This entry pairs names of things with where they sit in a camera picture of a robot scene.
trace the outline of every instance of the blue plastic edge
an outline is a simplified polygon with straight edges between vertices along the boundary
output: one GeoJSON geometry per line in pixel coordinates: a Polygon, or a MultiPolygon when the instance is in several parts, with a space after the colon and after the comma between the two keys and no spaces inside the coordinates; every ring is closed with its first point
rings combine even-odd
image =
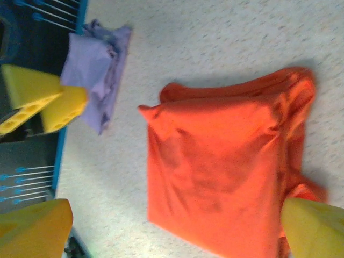
{"type": "MultiPolygon", "coordinates": [[[[81,35],[82,33],[82,26],[85,22],[85,16],[87,11],[88,0],[80,0],[80,6],[77,14],[76,20],[76,33],[81,35]]],[[[52,195],[55,198],[56,189],[58,187],[59,177],[60,177],[60,170],[61,170],[61,162],[62,162],[62,155],[63,155],[63,148],[65,146],[66,141],[66,134],[67,134],[67,127],[65,126],[59,131],[59,138],[58,138],[58,146],[56,149],[56,157],[55,157],[55,164],[54,164],[54,173],[53,173],[53,182],[52,182],[52,195]]]]}

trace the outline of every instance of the purple cloth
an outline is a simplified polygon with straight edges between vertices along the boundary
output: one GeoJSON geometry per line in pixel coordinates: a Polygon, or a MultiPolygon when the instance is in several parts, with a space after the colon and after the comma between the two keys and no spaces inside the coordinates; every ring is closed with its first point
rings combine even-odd
{"type": "Polygon", "coordinates": [[[70,34],[61,82],[88,90],[89,104],[81,119],[102,134],[112,117],[132,30],[123,26],[109,31],[93,20],[83,32],[70,34]]]}

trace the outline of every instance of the orange cloth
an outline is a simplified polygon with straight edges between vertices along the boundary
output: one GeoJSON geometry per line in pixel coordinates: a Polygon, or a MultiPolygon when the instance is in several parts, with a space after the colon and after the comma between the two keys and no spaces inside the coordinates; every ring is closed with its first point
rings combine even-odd
{"type": "Polygon", "coordinates": [[[223,257],[288,257],[287,197],[326,201],[301,173],[315,96],[307,68],[223,88],[168,84],[148,121],[148,219],[223,257]]]}

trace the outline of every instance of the blue pin tip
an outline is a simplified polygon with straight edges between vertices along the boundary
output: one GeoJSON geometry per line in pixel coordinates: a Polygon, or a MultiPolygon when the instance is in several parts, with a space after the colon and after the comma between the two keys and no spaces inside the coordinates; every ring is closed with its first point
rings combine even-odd
{"type": "Polygon", "coordinates": [[[25,171],[25,168],[24,167],[19,167],[16,169],[17,173],[21,173],[21,172],[24,172],[25,171]]]}
{"type": "Polygon", "coordinates": [[[37,22],[41,22],[43,19],[43,16],[37,12],[32,14],[32,19],[34,19],[37,22]]]}
{"type": "Polygon", "coordinates": [[[20,184],[22,181],[23,181],[22,178],[17,178],[17,179],[15,180],[15,183],[16,183],[16,184],[20,184]]]}
{"type": "Polygon", "coordinates": [[[14,0],[14,3],[17,6],[24,6],[26,4],[24,0],[14,0]]]}
{"type": "Polygon", "coordinates": [[[44,0],[34,0],[34,3],[36,5],[43,5],[44,4],[44,0]]]}
{"type": "Polygon", "coordinates": [[[6,175],[6,174],[3,174],[3,175],[0,176],[0,180],[1,181],[6,180],[7,178],[9,178],[9,176],[6,175]]]}
{"type": "Polygon", "coordinates": [[[22,202],[21,199],[15,199],[15,200],[13,201],[13,204],[19,204],[20,202],[22,202]]]}

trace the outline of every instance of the white floor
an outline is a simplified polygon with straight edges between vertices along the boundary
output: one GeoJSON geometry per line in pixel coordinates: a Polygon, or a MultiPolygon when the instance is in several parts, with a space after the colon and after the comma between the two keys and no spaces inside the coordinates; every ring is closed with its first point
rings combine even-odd
{"type": "Polygon", "coordinates": [[[343,0],[91,0],[88,19],[134,33],[110,128],[68,128],[58,197],[96,258],[215,257],[146,219],[146,123],[177,80],[192,87],[239,83],[288,65],[313,68],[318,95],[308,120],[304,173],[344,207],[343,0]]]}

